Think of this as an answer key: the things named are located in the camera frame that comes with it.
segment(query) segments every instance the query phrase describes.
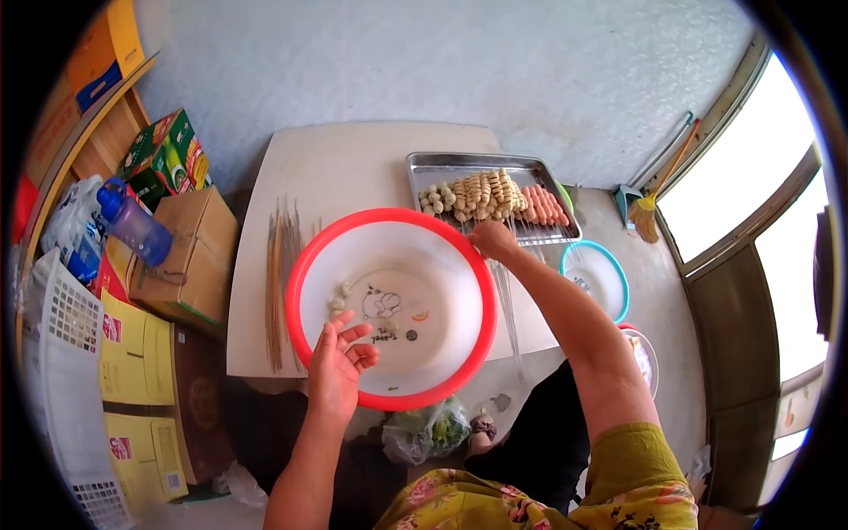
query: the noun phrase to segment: hand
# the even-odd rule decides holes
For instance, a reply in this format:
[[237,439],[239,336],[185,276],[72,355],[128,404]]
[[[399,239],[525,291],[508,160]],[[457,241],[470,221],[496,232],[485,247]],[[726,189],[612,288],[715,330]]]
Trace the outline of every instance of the hand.
[[474,232],[468,234],[468,241],[477,247],[486,258],[504,262],[512,253],[518,250],[516,235],[504,225],[494,220],[486,220],[474,227]]
[[342,328],[354,318],[344,311],[324,324],[310,361],[307,381],[309,408],[324,420],[344,429],[359,401],[360,374],[377,363],[380,350],[373,344],[354,344],[371,332],[371,324]]

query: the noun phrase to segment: water bottle cap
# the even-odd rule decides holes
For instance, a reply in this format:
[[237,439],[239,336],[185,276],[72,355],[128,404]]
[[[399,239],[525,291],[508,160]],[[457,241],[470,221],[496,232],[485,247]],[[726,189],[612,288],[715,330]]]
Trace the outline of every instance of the water bottle cap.
[[98,202],[100,203],[100,215],[108,222],[112,222],[120,211],[124,197],[120,189],[109,189],[106,185],[103,185],[98,190]]

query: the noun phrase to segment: wall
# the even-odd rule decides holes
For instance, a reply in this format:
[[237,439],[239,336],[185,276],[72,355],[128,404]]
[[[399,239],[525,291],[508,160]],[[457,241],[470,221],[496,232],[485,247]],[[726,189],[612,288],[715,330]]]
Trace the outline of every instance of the wall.
[[569,184],[628,181],[706,112],[752,25],[733,0],[136,0],[151,117],[184,106],[225,191],[273,131],[357,120],[491,127]]

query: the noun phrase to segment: yellow floral shirt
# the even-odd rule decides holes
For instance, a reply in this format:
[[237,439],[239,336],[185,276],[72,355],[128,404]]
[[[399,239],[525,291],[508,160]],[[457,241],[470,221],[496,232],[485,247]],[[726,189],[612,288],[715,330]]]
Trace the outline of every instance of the yellow floral shirt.
[[[634,422],[613,427],[594,441],[591,455],[586,498],[568,516],[512,486],[439,469],[404,488],[375,529],[698,527],[698,506],[658,426]],[[544,462],[529,455],[527,464]]]

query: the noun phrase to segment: green box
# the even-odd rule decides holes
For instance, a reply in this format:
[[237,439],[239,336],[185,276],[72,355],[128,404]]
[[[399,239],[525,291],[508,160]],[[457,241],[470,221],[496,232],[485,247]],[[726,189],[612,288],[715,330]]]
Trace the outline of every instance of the green box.
[[121,179],[151,211],[162,197],[212,186],[209,160],[184,109],[139,132],[120,167]]

